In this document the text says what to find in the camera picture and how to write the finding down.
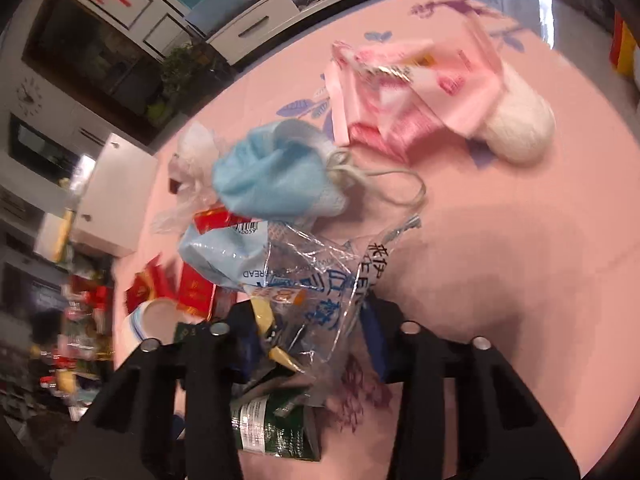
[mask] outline silver screw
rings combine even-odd
[[[405,321],[404,323],[402,323],[402,325],[400,325],[400,330],[402,330],[402,332],[404,332],[405,334],[415,335],[420,333],[422,327],[415,321]]]
[[[209,330],[213,335],[225,335],[229,333],[230,328],[228,324],[220,322],[211,325],[211,328],[209,328]]]
[[[488,350],[491,348],[491,341],[482,336],[475,337],[472,343],[478,350]]]
[[[140,349],[143,352],[153,352],[154,350],[158,350],[160,348],[160,342],[158,339],[150,337],[149,339],[145,339],[142,343],[140,343]]]

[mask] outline pink tissue package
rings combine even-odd
[[[337,41],[332,55],[324,78],[335,143],[366,144],[401,162],[441,128],[473,136],[504,92],[502,61],[475,16],[446,41]]]

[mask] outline round table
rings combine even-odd
[[[633,346],[640,326],[640,153],[606,99],[564,57],[473,0],[383,0],[274,54],[194,120],[235,141],[290,114],[287,105],[299,101],[314,107],[304,118],[323,127],[330,110],[318,103],[333,41],[441,39],[463,19],[459,11],[479,15],[504,60],[551,104],[554,145],[541,164],[521,169],[453,134],[431,137],[412,165],[429,188],[423,228],[392,255],[376,292],[439,336],[487,336],[536,395],[585,474],[640,394]],[[177,136],[158,153],[138,252],[114,264],[116,330],[134,273],[158,253],[165,263],[180,262],[178,235],[148,228],[174,204],[167,162],[176,142]],[[365,148],[354,154],[361,166],[394,165]],[[401,177],[378,181],[387,192],[406,191]],[[400,214],[375,199],[352,197],[343,216],[323,219],[316,232],[336,241],[375,234]],[[116,340],[117,363],[125,357]],[[356,398],[351,424],[327,420],[320,463],[241,453],[246,478],[383,479],[400,391],[393,386],[390,402],[377,407]]]

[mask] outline mask ear loop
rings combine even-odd
[[[337,148],[332,152],[327,160],[326,169],[329,174],[329,178],[336,186],[345,188],[352,183],[350,181],[359,182],[365,189],[375,194],[380,200],[398,207],[421,208],[427,201],[427,186],[422,177],[415,171],[407,168],[393,168],[391,170],[363,170],[354,165],[351,152],[347,148]],[[372,184],[369,179],[369,177],[372,176],[383,176],[392,173],[404,173],[410,175],[420,183],[420,190],[414,198],[408,201],[396,200],[385,194],[378,186]]]

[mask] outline glossy floor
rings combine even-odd
[[[351,7],[329,20],[310,27],[302,34],[291,38],[266,57],[297,41],[302,36],[380,0],[370,0]],[[640,141],[640,122],[636,117],[640,93],[631,80],[618,75],[609,63],[611,35],[583,13],[561,0],[479,0],[518,20],[524,27],[533,30],[553,49],[561,52],[577,66],[587,78],[600,89],[620,116],[628,124],[636,139]],[[264,61],[262,58],[247,70]]]

